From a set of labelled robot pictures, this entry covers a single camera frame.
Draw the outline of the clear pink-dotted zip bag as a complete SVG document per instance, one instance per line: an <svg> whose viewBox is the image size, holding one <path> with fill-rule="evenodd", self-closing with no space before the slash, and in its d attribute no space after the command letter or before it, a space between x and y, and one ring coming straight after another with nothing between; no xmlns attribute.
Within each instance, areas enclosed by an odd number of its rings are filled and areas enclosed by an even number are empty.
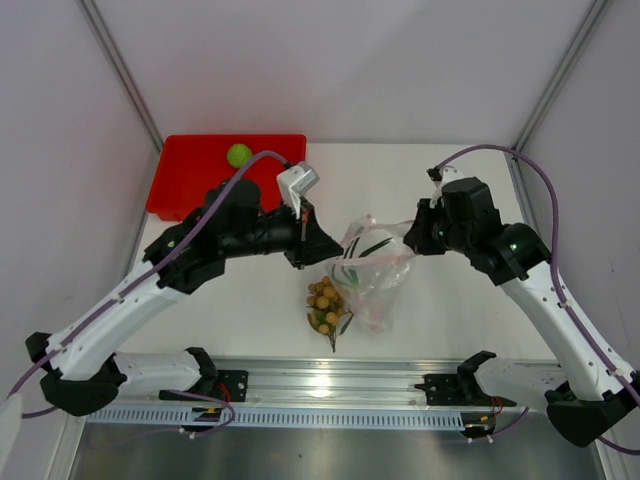
<svg viewBox="0 0 640 480"><path fill-rule="evenodd" d="M361 282L359 287L344 287L333 282L357 323L372 334L382 334L393 325L391 311L410 276L415 259L415 254L403 242L411 225L409 220L395 224L380 223L366 215L352 221L341 240L345 250L351 240L364 235L359 244L359 250L362 250L387 236L392 237L385 248L361 259L362 264L356 267ZM337 258L326 262L328 276L328 270Z"/></svg>

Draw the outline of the yellow longan bunch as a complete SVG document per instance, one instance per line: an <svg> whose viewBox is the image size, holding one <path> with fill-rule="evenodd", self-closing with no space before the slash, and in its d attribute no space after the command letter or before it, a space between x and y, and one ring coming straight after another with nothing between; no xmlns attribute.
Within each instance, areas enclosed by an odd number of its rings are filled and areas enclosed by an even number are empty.
<svg viewBox="0 0 640 480"><path fill-rule="evenodd" d="M327 340L331 352L335 353L338 338L346 333L354 313L347 307L329 276L308 286L306 309L307 323Z"/></svg>

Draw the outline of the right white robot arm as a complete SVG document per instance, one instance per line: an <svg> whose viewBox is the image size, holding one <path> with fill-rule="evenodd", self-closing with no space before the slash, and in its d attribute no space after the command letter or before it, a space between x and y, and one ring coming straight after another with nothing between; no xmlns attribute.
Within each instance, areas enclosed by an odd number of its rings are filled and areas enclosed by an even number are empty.
<svg viewBox="0 0 640 480"><path fill-rule="evenodd" d="M506 224L489 187L475 177L445 182L417 204L404 243L422 256L456 252L487 276L526 315L562 374L545 377L481 351L457 368L468 403L502 397L544 413L569 443L586 447L639 406L639 373L589 320L579 318L568 288L552 272L552 254L523 223Z"/></svg>

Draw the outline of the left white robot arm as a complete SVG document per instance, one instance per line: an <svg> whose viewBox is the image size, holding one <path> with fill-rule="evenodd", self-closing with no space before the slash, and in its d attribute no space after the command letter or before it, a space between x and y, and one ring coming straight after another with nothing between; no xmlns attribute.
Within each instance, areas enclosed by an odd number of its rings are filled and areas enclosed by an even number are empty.
<svg viewBox="0 0 640 480"><path fill-rule="evenodd" d="M29 336L29 356L45 372L40 387L46 401L80 417L118 397L204 400L215 394L219 373L201 347L174 354L119 348L161 312L222 276L229 259L281 253L302 269L342 254L309 201L299 212L286 204L265 212L260 198L250 180L223 182L206 194L203 206L151 243L101 304L58 333Z"/></svg>

